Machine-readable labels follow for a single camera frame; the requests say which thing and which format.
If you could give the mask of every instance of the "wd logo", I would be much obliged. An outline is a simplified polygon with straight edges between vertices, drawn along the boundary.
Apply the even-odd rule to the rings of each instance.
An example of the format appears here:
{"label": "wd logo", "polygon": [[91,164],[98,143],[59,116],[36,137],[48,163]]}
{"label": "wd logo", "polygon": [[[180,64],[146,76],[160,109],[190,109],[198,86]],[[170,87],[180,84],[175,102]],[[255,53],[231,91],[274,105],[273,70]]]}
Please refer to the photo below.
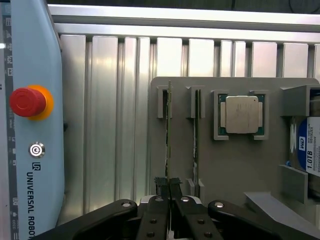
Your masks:
{"label": "wd logo", "polygon": [[306,138],[304,136],[299,137],[299,150],[301,151],[306,150]]}

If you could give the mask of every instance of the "screw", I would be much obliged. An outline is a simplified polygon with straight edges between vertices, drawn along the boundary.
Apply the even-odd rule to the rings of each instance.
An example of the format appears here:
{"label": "screw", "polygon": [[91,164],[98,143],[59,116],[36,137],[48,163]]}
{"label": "screw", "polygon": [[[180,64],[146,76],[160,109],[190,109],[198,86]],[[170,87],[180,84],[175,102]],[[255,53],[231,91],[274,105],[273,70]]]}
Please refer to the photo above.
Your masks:
{"label": "screw", "polygon": [[131,203],[130,202],[123,202],[121,204],[123,207],[127,208],[127,207],[130,207],[131,206]]}
{"label": "screw", "polygon": [[187,198],[186,196],[183,196],[183,197],[181,198],[181,201],[183,201],[183,202],[188,202],[188,201],[189,201],[189,198]]}
{"label": "screw", "polygon": [[206,238],[212,238],[212,233],[211,232],[205,232],[204,233],[204,236],[206,237]]}
{"label": "screw", "polygon": [[222,202],[216,202],[214,206],[217,208],[223,208],[225,205]]}
{"label": "screw", "polygon": [[153,237],[155,236],[155,233],[154,233],[153,231],[151,231],[151,232],[148,232],[148,233],[146,234],[146,236],[147,236],[148,238],[153,238]]}

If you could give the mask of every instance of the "gray fixture board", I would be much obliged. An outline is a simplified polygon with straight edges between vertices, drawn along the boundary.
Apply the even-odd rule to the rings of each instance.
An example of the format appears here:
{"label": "gray fixture board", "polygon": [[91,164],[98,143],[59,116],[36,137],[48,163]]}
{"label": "gray fixture board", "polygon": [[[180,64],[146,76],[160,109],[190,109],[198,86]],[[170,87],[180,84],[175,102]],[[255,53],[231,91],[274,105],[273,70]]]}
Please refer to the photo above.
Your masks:
{"label": "gray fixture board", "polygon": [[[282,89],[318,84],[314,78],[256,77],[156,77],[148,101],[148,156],[150,193],[155,194],[155,177],[165,176],[166,120],[158,118],[159,86],[172,84],[170,175],[183,182],[184,194],[190,191],[186,179],[193,177],[193,122],[190,119],[192,86],[201,88],[205,117],[199,123],[199,179],[205,188],[205,204],[223,199],[234,204],[246,202],[243,192],[281,192],[279,165],[289,159],[290,132],[282,117]],[[268,138],[254,140],[252,134],[229,134],[228,140],[214,140],[214,91],[229,96],[252,92],[268,93]]]}

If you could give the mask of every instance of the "red button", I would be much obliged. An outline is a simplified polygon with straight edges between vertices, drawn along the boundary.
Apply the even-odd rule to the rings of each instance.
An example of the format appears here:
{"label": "red button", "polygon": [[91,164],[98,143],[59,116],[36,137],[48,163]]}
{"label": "red button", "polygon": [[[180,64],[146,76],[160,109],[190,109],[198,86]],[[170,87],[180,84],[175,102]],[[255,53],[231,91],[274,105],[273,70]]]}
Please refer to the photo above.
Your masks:
{"label": "red button", "polygon": [[42,113],[46,108],[46,98],[38,90],[20,87],[10,96],[12,111],[21,117],[32,117]]}

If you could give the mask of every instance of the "emergency stop button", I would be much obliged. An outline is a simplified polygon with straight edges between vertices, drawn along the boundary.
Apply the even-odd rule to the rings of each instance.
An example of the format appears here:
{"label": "emergency stop button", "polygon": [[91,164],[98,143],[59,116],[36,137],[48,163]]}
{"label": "emergency stop button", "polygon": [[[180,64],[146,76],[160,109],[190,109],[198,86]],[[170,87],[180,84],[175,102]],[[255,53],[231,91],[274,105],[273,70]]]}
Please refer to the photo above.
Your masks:
{"label": "emergency stop button", "polygon": [[41,114],[47,105],[45,96],[30,87],[20,87],[10,96],[12,111],[21,117],[33,117]]}

